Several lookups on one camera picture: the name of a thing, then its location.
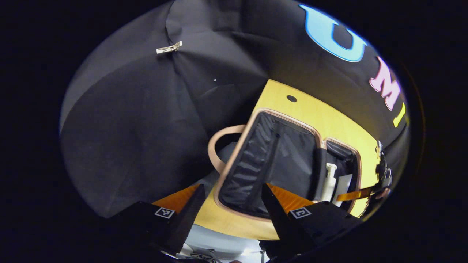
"blue letter u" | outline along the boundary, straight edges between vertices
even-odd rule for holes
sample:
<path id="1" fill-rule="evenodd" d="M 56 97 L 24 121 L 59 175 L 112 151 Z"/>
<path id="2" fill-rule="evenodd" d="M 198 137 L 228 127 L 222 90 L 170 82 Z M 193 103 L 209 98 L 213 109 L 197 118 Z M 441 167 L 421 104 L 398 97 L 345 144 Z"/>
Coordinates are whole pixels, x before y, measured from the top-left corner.
<path id="1" fill-rule="evenodd" d="M 350 49 L 340 46 L 333 39 L 333 26 L 338 25 L 338 22 L 313 8 L 304 5 L 299 6 L 306 11 L 306 32 L 315 43 L 346 61 L 358 62 L 362 59 L 364 46 L 367 46 L 362 38 L 346 29 L 352 35 L 352 46 Z"/>

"fisheye lens view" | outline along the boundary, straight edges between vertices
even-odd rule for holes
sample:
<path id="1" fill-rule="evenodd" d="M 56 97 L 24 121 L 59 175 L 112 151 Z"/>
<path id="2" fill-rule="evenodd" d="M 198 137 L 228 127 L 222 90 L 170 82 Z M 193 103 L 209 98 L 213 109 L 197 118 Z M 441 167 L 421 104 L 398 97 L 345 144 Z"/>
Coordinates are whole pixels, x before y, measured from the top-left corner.
<path id="1" fill-rule="evenodd" d="M 171 0 L 115 30 L 76 69 L 59 133 L 74 187 L 122 246 L 289 262 L 397 187 L 411 87 L 338 17 L 293 0 Z"/>

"tan trim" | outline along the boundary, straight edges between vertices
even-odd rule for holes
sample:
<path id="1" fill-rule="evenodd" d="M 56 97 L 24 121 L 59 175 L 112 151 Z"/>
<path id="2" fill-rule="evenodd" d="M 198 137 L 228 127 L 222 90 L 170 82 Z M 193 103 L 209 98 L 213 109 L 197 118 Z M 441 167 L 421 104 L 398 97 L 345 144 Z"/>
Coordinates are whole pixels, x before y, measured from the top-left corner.
<path id="1" fill-rule="evenodd" d="M 254 219 L 254 220 L 258 220 L 258 221 L 264 221 L 264 222 L 271 222 L 270 219 L 265 219 L 265 218 L 261 218 L 261 217 L 256 217 L 256 216 L 251 216 L 251 215 L 247 215 L 247 214 L 244 214 L 244 213 L 241 213 L 241 212 L 238 212 L 238 211 L 235 211 L 235 210 L 232 210 L 230 209 L 229 207 L 223 205 L 220 200 L 219 200 L 219 192 L 221 191 L 221 187 L 224 183 L 224 181 L 226 180 L 226 177 L 227 177 L 227 174 L 229 173 L 229 170 L 231 169 L 237 155 L 239 154 L 239 151 L 241 150 L 244 142 L 245 142 L 245 139 L 247 138 L 247 135 L 250 131 L 250 129 L 252 128 L 252 125 L 254 124 L 255 122 L 255 119 L 256 117 L 258 116 L 258 114 L 260 112 L 267 112 L 271 115 L 274 115 L 276 117 L 279 117 L 281 119 L 284 119 L 286 121 L 289 121 L 291 123 L 294 123 L 296 125 L 299 125 L 301 126 L 302 128 L 310 131 L 314 136 L 315 136 L 315 140 L 316 140 L 316 144 L 317 144 L 317 147 L 322 147 L 322 138 L 320 136 L 320 134 L 317 132 L 317 130 L 315 128 L 313 128 L 312 126 L 309 126 L 301 121 L 298 121 L 288 115 L 285 115 L 285 114 L 282 114 L 280 112 L 277 112 L 275 110 L 271 110 L 271 109 L 267 109 L 267 108 L 261 108 L 261 109 L 258 109 L 257 111 L 255 111 L 251 116 L 250 116 L 250 119 L 249 119 L 249 122 L 247 122 L 247 124 L 245 125 L 244 129 L 243 129 L 243 132 L 242 132 L 242 135 L 241 137 L 239 138 L 239 141 L 237 142 L 236 144 L 236 147 L 234 148 L 234 151 L 233 153 L 231 154 L 231 157 L 229 157 L 229 160 L 227 162 L 226 165 L 222 165 L 220 164 L 223 163 L 219 157 L 216 155 L 216 152 L 214 151 L 214 145 L 216 144 L 216 141 L 221 137 L 223 136 L 224 134 L 227 134 L 227 133 L 224 133 L 224 132 L 217 132 L 213 138 L 211 138 L 210 142 L 209 142 L 209 155 L 210 155 L 210 160 L 212 160 L 212 163 L 213 163 L 213 160 L 215 160 L 215 163 L 213 164 L 216 168 L 216 170 L 219 172 L 218 169 L 222 171 L 219 173 L 220 176 L 219 176 L 219 179 L 218 181 L 216 182 L 216 185 L 214 186 L 215 189 L 214 189 L 214 192 L 213 192 L 213 199 L 214 199 L 214 202 L 216 203 L 217 206 L 219 206 L 220 208 L 228 211 L 228 212 L 231 212 L 231 213 L 234 213 L 234 214 L 237 214 L 237 215 L 240 215 L 240 216 L 243 216 L 243 217 L 246 217 L 246 218 L 249 218 L 249 219 Z M 230 131 L 233 131 L 234 130 L 234 127 L 228 127 L 227 129 L 230 129 Z"/>
<path id="2" fill-rule="evenodd" d="M 325 142 L 325 146 L 327 145 L 327 141 L 331 141 L 331 142 L 334 142 L 350 151 L 352 151 L 355 155 L 356 155 L 356 158 L 358 159 L 358 178 L 357 178 L 357 181 L 356 181 L 356 188 L 353 190 L 353 191 L 358 191 L 360 188 L 361 188 L 361 170 L 362 170 L 362 167 L 361 167 L 361 155 L 359 154 L 359 152 L 354 149 L 353 147 L 351 147 L 350 145 L 342 142 L 342 141 L 339 141 L 335 138 L 332 138 L 332 137 L 327 137 L 325 138 L 325 140 L 323 140 Z M 351 212 L 351 210 L 353 209 L 354 207 L 354 204 L 356 203 L 356 200 L 353 200 L 351 202 L 351 205 L 348 209 L 348 213 Z"/>

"bag handle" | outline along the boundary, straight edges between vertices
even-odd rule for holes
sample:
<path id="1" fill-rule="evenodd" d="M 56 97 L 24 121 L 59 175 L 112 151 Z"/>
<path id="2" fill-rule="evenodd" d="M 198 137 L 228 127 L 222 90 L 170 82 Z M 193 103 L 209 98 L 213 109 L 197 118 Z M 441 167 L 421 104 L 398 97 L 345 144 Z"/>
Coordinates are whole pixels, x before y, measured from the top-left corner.
<path id="1" fill-rule="evenodd" d="M 224 128 L 219 132 L 215 133 L 208 142 L 208 157 L 210 157 L 211 164 L 214 166 L 214 168 L 216 169 L 216 171 L 218 171 L 219 174 L 223 172 L 224 168 L 226 167 L 226 164 L 223 161 L 221 161 L 221 159 L 216 154 L 216 150 L 214 149 L 216 142 L 224 135 L 244 132 L 245 126 L 245 124 L 241 124 L 237 126 Z"/>

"black cloth backdrop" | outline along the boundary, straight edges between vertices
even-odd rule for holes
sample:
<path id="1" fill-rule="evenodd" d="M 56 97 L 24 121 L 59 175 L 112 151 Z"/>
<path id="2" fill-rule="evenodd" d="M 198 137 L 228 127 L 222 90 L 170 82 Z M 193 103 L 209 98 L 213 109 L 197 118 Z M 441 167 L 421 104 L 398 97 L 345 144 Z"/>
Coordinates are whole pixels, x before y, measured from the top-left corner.
<path id="1" fill-rule="evenodd" d="M 357 63 L 333 56 L 307 35 L 298 5 L 170 1 L 89 55 L 67 90 L 60 137 L 69 175 L 97 214 L 152 202 L 210 173 L 209 138 L 246 123 L 269 78 L 324 101 L 384 146 L 392 144 L 404 127 L 392 123 L 403 97 L 389 111 L 369 85 L 379 70 L 377 51 L 367 46 Z M 349 48 L 345 29 L 335 26 L 333 37 Z M 156 55 L 156 48 L 178 41 L 178 52 Z M 408 136 L 399 138 L 392 156 L 407 147 Z"/>

